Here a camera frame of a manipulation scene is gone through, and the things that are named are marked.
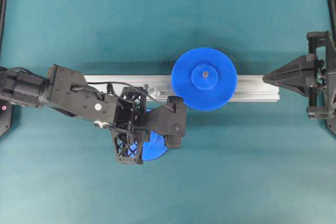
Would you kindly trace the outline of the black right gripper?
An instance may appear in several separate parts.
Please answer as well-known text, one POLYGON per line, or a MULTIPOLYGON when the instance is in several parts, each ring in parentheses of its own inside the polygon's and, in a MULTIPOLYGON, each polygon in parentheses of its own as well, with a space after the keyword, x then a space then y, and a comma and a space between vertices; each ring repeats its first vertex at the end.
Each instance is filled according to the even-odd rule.
POLYGON ((307 33, 309 54, 271 71, 263 82, 308 96, 308 117, 312 120, 335 119, 335 41, 330 31, 307 33), (312 77, 280 76, 313 70, 312 77))

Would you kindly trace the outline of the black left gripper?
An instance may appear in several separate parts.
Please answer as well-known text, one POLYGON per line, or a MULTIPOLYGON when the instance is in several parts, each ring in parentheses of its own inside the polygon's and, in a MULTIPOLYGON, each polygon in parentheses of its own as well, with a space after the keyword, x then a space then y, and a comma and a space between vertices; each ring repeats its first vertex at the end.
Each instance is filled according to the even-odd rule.
POLYGON ((142 165, 142 145, 144 131, 142 119, 146 113, 147 91, 142 87, 124 87, 116 95, 112 86, 107 87, 107 94, 117 97, 114 120, 110 126, 116 160, 125 165, 142 165))

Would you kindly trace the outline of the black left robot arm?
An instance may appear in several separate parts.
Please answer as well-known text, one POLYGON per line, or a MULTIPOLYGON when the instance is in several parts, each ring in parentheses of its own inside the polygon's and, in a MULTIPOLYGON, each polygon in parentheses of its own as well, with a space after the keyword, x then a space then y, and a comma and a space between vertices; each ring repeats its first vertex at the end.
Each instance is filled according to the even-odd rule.
POLYGON ((1 100, 35 108, 48 106, 109 130, 121 164, 143 164, 143 143, 149 139, 141 125, 146 95, 144 89, 129 85, 117 95, 110 82, 107 91, 101 92, 81 72, 58 65, 51 66, 45 78, 21 67, 1 68, 1 100))

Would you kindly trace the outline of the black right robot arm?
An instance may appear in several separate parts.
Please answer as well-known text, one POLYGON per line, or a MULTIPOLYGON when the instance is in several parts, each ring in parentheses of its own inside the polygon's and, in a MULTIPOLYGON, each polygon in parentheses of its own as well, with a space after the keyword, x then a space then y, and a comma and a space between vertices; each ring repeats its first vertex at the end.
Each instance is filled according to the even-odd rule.
POLYGON ((308 98, 307 114, 335 134, 335 41, 329 31, 307 33, 308 54, 263 76, 263 82, 308 98))

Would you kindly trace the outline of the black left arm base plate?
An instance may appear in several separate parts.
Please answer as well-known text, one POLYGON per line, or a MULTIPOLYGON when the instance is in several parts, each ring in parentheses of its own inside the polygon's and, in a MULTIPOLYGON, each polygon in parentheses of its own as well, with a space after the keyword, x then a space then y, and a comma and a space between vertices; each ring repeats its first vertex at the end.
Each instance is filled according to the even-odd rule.
POLYGON ((1 100, 0 105, 0 136, 11 129, 13 106, 8 101, 1 100))

